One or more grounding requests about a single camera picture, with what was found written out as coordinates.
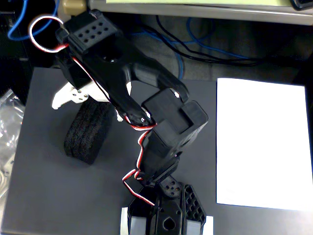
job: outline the blue cable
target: blue cable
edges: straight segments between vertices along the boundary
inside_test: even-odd
[[[26,8],[27,8],[27,2],[28,0],[23,0],[23,8],[22,8],[22,12],[18,18],[18,20],[15,22],[15,24],[13,25],[13,27],[9,30],[8,32],[8,38],[10,40],[13,41],[23,41],[26,39],[29,39],[29,35],[26,36],[22,36],[22,37],[13,37],[11,34],[14,32],[14,30],[19,26],[19,24],[21,23],[21,21],[23,20],[24,16],[25,16],[25,12],[26,12]],[[56,16],[57,11],[58,11],[58,7],[60,4],[60,0],[57,0],[56,4],[55,4],[55,8],[54,11],[52,13],[53,16]],[[42,28],[38,29],[37,31],[35,31],[33,33],[34,36],[36,36],[37,34],[41,33],[42,31],[44,31],[50,24],[51,24],[52,20],[49,20]]]
[[[156,36],[154,33],[148,32],[148,31],[146,31],[146,30],[144,30],[143,32],[139,32],[139,33],[132,33],[131,35],[134,35],[134,36],[135,36],[135,35],[149,35],[150,37],[152,37],[152,38],[154,38],[154,39],[156,39],[156,40],[162,42],[162,40],[161,40],[158,36]],[[174,46],[174,45],[173,45],[174,43],[173,43],[172,41],[170,41],[168,38],[166,38],[165,36],[163,36],[163,38],[164,38],[165,40],[167,40],[172,46]],[[175,53],[175,56],[176,56],[176,58],[177,58],[178,68],[179,68],[178,79],[179,79],[179,80],[182,80],[183,73],[184,73],[184,65],[183,65],[181,56],[180,56],[179,54],[177,54],[177,53]]]
[[[240,58],[240,59],[249,59],[248,57],[245,57],[245,56],[242,56],[242,55],[237,55],[237,54],[234,54],[234,53],[231,53],[231,52],[227,52],[227,51],[224,51],[224,50],[221,50],[221,49],[217,49],[217,48],[214,48],[214,47],[210,47],[210,46],[204,45],[204,44],[203,44],[199,39],[197,39],[197,38],[194,36],[194,34],[191,32],[191,29],[190,29],[190,22],[191,22],[191,18],[188,18],[187,23],[186,23],[187,31],[188,31],[190,37],[191,37],[196,43],[198,43],[199,46],[201,46],[201,47],[203,47],[203,48],[206,48],[206,49],[209,49],[209,50],[217,51],[217,52],[222,53],[222,54],[234,56],[234,57],[237,57],[237,58]]]

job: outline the beige object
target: beige object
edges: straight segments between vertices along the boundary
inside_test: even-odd
[[[62,7],[66,15],[77,16],[86,11],[85,0],[62,0]]]

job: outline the dark floor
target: dark floor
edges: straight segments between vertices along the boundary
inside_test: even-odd
[[[142,21],[159,32],[155,16],[142,16]],[[160,17],[163,26],[179,37],[182,41],[189,41],[186,30],[187,18]],[[212,24],[215,30],[204,41],[206,45],[216,47],[246,57],[264,57],[271,51],[281,48],[277,54],[306,59],[313,50],[313,34],[309,26],[298,26],[275,23],[258,23],[245,21],[228,21],[194,18],[191,28],[197,37],[207,35]],[[178,75],[178,62],[174,53],[162,42],[147,36],[132,36],[134,43],[148,56],[160,61],[174,75]],[[193,50],[208,53],[207,49],[197,44],[188,45]],[[218,52],[210,51],[214,56],[225,57]],[[260,81],[291,82],[298,69],[279,67],[265,63],[254,67],[235,67],[228,65],[208,64],[183,58],[183,79],[216,81],[219,77],[244,78]]]

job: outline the white paper sheet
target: white paper sheet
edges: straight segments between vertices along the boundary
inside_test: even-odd
[[[218,79],[217,203],[313,209],[304,87]]]

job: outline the white cable loop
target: white cable loop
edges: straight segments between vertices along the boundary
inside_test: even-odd
[[[44,51],[44,52],[48,52],[48,53],[57,53],[61,50],[63,50],[64,48],[67,48],[68,47],[68,44],[64,44],[64,45],[59,45],[57,46],[55,49],[47,49],[43,46],[41,46],[39,43],[36,42],[34,36],[33,36],[33,27],[34,25],[38,22],[38,21],[41,21],[43,19],[50,19],[50,20],[55,20],[55,21],[58,21],[59,23],[61,23],[62,25],[64,24],[63,21],[58,18],[58,17],[55,17],[55,16],[40,16],[38,17],[29,27],[29,37],[30,37],[30,40],[31,42],[40,50]]]

